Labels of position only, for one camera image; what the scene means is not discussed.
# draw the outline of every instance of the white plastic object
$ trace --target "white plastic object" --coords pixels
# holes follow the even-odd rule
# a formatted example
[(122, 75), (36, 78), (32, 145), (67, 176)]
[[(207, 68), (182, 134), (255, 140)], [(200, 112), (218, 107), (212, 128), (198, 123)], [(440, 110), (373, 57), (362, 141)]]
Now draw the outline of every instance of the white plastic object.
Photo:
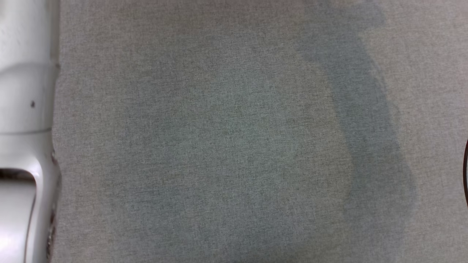
[(50, 259), (61, 179), (51, 137), (58, 43), (58, 0), (0, 0), (2, 263)]
[(0, 1), (0, 133), (52, 127), (58, 7), (57, 0)]

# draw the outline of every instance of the gray carpet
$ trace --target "gray carpet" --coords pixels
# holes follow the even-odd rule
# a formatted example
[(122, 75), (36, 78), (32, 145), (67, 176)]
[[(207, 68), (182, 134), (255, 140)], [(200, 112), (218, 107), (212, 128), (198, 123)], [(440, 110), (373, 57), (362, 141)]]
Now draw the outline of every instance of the gray carpet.
[(62, 0), (61, 262), (464, 262), (465, 0)]

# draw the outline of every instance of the gray upholstery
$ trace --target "gray upholstery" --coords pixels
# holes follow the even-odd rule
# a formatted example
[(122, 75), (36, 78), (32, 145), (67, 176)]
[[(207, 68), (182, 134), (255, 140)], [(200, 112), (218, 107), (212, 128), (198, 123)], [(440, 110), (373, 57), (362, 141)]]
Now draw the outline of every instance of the gray upholstery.
[(54, 263), (464, 262), (465, 0), (62, 0)]

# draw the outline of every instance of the gray fabric surface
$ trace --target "gray fabric surface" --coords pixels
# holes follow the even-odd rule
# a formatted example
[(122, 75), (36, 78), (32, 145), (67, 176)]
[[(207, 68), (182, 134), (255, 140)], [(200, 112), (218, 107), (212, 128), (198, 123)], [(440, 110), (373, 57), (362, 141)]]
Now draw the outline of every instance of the gray fabric surface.
[(61, 10), (54, 263), (468, 258), (465, 0)]

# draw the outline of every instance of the fabric texture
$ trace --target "fabric texture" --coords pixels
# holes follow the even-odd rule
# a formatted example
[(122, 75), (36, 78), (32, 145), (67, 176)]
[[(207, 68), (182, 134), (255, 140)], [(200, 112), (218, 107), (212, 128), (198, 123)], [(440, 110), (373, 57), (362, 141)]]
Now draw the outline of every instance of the fabric texture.
[(465, 0), (61, 2), (53, 262), (464, 262)]

